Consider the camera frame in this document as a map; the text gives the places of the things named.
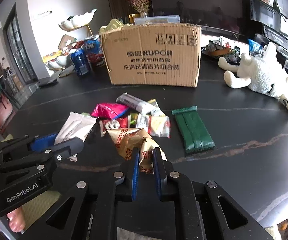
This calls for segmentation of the person's left hand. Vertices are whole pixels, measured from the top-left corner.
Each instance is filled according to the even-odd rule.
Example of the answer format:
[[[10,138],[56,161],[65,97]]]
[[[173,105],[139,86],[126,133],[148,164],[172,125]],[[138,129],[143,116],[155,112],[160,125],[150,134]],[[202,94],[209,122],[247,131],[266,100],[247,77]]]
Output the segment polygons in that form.
[[[15,209],[7,214],[9,219],[9,228],[13,232],[21,232],[25,228],[25,219],[22,207]]]

